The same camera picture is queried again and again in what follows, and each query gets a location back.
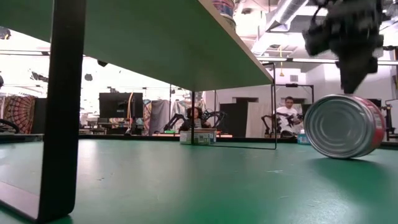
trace white shirt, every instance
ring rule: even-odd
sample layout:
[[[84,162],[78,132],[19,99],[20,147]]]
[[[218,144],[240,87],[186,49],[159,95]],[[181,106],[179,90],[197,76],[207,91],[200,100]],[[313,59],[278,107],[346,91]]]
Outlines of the white shirt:
[[[281,106],[280,108],[276,109],[276,112],[278,113],[284,113],[288,115],[297,115],[297,110],[294,108],[288,109],[286,106]],[[290,131],[291,133],[296,133],[295,127],[289,126],[289,122],[287,121],[285,116],[278,116],[280,118],[279,125],[280,125],[280,131]]]

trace tin can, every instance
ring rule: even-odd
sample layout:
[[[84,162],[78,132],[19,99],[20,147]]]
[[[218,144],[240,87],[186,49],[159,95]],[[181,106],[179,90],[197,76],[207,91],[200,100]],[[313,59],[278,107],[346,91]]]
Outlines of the tin can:
[[[297,135],[297,143],[306,145],[310,144],[304,130],[301,130],[300,133]]]
[[[221,13],[234,16],[235,3],[233,0],[212,0],[214,7]]]
[[[384,138],[386,124],[379,108],[352,95],[328,95],[307,111],[305,133],[321,154],[348,159],[373,152]]]
[[[229,15],[227,15],[227,14],[222,14],[222,13],[221,13],[221,16],[224,17],[225,20],[227,21],[227,23],[232,27],[232,29],[233,29],[234,31],[236,31],[236,23],[235,23],[235,20],[234,20],[231,16],[229,16]]]
[[[202,129],[196,129],[193,134],[193,142],[199,145],[209,145],[214,138],[213,131],[203,131]],[[180,132],[180,144],[191,144],[191,131]]]

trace desk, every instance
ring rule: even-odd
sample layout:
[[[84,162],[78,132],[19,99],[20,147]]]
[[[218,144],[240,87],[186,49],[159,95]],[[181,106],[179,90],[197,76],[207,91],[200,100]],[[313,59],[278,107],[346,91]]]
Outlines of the desk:
[[[37,194],[42,148],[42,142],[0,145],[0,179]],[[280,143],[273,151],[85,139],[78,156],[75,210],[52,224],[390,224],[398,219],[396,151],[339,161],[298,144]],[[24,223],[5,210],[0,220]]]
[[[79,134],[106,134],[106,128],[79,129]]]

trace fluorescent light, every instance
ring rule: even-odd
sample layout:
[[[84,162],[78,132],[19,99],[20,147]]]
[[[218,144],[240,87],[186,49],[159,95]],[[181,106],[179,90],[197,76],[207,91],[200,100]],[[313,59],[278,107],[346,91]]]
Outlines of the fluorescent light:
[[[16,51],[16,50],[0,50],[0,55],[38,55],[43,56],[41,52],[33,51]]]
[[[307,63],[336,63],[334,59],[319,59],[319,58],[293,58],[293,62],[307,62]]]
[[[297,62],[297,63],[329,63],[337,62],[335,59],[320,59],[320,58],[283,58],[283,57],[257,57],[261,62]],[[378,65],[398,65],[398,61],[379,60]]]
[[[378,61],[379,65],[398,65],[398,61]]]
[[[277,57],[257,57],[259,61],[262,62],[286,62],[287,58],[277,58]]]

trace shelf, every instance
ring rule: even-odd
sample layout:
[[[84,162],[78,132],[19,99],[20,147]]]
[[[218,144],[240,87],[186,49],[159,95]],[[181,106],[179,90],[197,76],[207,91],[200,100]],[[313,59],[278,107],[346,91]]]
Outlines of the shelf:
[[[52,4],[1,1],[0,26],[48,42]],[[271,83],[210,0],[88,0],[85,54],[193,91]]]

